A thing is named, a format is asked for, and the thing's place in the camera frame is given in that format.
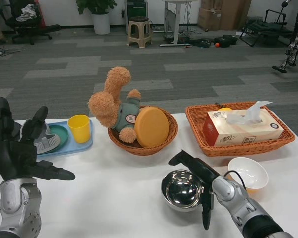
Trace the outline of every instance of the green shirt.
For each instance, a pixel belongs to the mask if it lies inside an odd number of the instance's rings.
[[[118,120],[113,129],[120,132],[126,127],[134,128],[139,108],[140,100],[138,98],[128,98],[127,103],[122,103],[119,107]]]

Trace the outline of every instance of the white table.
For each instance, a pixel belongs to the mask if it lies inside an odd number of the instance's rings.
[[[167,32],[167,21],[169,12],[169,3],[174,3],[176,5],[175,21],[174,21],[174,36],[173,42],[171,44],[161,44],[160,46],[185,46],[190,44],[178,44],[179,38],[179,28],[180,28],[180,16],[181,16],[181,5],[198,0],[162,0],[164,1],[164,32]]]
[[[161,181],[170,171],[184,168],[167,164],[180,149],[210,163],[220,173],[227,170],[229,161],[206,157],[185,115],[174,117],[179,125],[177,137],[152,156],[134,156],[120,149],[109,139],[107,129],[92,118],[95,127],[91,148],[81,153],[43,157],[74,172],[76,179],[38,179],[43,221],[39,237],[242,238],[228,211],[217,201],[208,231],[203,229],[201,209],[178,213],[165,204]],[[298,138],[277,151],[249,157],[266,168],[270,179],[267,187],[253,198],[285,231],[298,238]]]

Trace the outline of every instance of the rectangular wicker basket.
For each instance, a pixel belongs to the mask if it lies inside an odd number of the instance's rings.
[[[255,102],[246,103],[226,103],[226,107],[233,110],[248,109]],[[241,156],[241,155],[254,155],[276,150],[295,139],[295,135],[289,130],[289,128],[267,107],[263,107],[268,110],[272,117],[279,123],[284,129],[283,133],[277,140],[268,140],[256,143],[245,143],[241,145],[230,146],[209,146],[205,136],[202,133],[204,122],[207,112],[217,111],[219,109],[216,105],[200,105],[190,106],[185,109],[185,114],[189,121],[189,124],[193,130],[194,136],[207,156]]]

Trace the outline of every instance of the stainless steel bowl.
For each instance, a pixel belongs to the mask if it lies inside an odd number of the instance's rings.
[[[163,179],[161,189],[167,204],[181,212],[196,209],[204,191],[200,179],[188,170],[170,172]]]

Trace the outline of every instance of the teddy bear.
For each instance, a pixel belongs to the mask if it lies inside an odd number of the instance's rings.
[[[127,95],[127,102],[120,101],[122,87],[131,81],[130,72],[115,67],[108,72],[104,91],[95,93],[89,99],[89,109],[100,123],[119,132],[119,139],[126,143],[136,140],[134,125],[140,110],[141,95],[137,89]]]

